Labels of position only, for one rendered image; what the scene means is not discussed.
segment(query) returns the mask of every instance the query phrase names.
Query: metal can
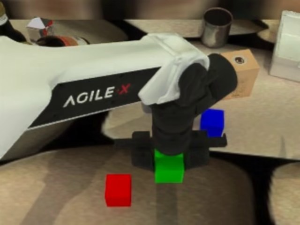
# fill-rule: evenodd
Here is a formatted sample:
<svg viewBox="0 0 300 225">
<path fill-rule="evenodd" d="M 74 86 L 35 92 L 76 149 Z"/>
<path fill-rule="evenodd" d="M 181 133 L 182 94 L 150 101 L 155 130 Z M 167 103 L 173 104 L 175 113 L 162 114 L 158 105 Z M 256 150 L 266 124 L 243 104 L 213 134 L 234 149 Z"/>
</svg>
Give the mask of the metal can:
<svg viewBox="0 0 300 225">
<path fill-rule="evenodd" d="M 224 8 L 210 8 L 203 16 L 202 43 L 209 48 L 223 47 L 228 40 L 233 15 Z"/>
</svg>

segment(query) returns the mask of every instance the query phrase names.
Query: bottle label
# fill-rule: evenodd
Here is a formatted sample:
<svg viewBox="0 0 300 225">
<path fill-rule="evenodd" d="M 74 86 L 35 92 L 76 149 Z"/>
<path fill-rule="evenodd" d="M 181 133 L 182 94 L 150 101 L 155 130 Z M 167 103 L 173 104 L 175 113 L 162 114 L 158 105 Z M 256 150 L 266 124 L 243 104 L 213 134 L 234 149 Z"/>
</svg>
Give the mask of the bottle label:
<svg viewBox="0 0 300 225">
<path fill-rule="evenodd" d="M 8 16 L 6 14 L 0 16 L 0 26 L 4 25 L 7 21 L 8 21 Z"/>
<path fill-rule="evenodd" d="M 76 45 L 87 45 L 88 43 L 80 37 L 63 37 L 57 36 L 60 40 L 63 41 L 65 46 L 76 46 Z"/>
</svg>

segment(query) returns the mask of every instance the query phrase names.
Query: brown box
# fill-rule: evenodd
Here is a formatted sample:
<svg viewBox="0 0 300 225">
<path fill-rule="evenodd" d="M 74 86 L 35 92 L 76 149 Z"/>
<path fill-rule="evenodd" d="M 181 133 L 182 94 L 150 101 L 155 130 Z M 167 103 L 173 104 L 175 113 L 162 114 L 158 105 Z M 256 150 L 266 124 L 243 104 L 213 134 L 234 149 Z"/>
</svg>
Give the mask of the brown box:
<svg viewBox="0 0 300 225">
<path fill-rule="evenodd" d="M 259 65 L 249 49 L 221 53 L 233 65 L 237 77 L 236 90 L 224 99 L 242 98 L 251 95 L 255 80 L 259 72 Z"/>
</svg>

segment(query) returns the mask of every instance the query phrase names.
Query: beige tabletop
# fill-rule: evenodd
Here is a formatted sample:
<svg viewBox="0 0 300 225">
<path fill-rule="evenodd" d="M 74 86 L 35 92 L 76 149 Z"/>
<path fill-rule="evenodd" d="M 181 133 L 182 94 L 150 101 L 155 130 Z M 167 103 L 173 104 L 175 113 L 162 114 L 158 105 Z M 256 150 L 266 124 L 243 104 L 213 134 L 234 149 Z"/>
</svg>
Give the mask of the beige tabletop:
<svg viewBox="0 0 300 225">
<path fill-rule="evenodd" d="M 91 43 L 99 43 L 100 39 L 103 42 L 124 40 L 122 32 L 103 23 L 93 21 L 87 25 L 81 21 L 65 21 L 57 27 L 62 35 L 85 37 Z M 14 26 L 20 29 L 24 29 L 25 24 L 25 21 L 14 22 Z M 212 50 L 199 42 L 193 44 L 206 54 L 242 49 L 228 45 Z M 252 52 L 261 67 L 253 93 L 250 97 L 224 100 L 214 106 L 225 111 L 228 146 L 212 150 L 300 159 L 300 83 L 270 76 L 271 53 L 254 49 Z M 151 115 L 144 114 L 137 103 L 113 110 L 103 130 L 111 137 L 124 138 L 130 137 L 134 131 L 150 128 Z M 198 128 L 199 117 L 194 122 L 194 129 Z"/>
</svg>

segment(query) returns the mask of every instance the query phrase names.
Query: small white and red box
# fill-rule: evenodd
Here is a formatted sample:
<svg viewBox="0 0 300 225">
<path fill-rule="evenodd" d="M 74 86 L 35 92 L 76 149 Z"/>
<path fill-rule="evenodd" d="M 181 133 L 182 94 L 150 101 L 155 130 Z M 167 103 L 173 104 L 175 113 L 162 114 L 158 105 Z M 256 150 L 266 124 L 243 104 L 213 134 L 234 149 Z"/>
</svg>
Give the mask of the small white and red box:
<svg viewBox="0 0 300 225">
<path fill-rule="evenodd" d="M 53 21 L 35 17 L 27 24 L 30 41 L 35 43 L 42 37 L 54 35 Z"/>
<path fill-rule="evenodd" d="M 105 180 L 105 202 L 108 207 L 131 206 L 131 175 L 107 174 Z"/>
</svg>

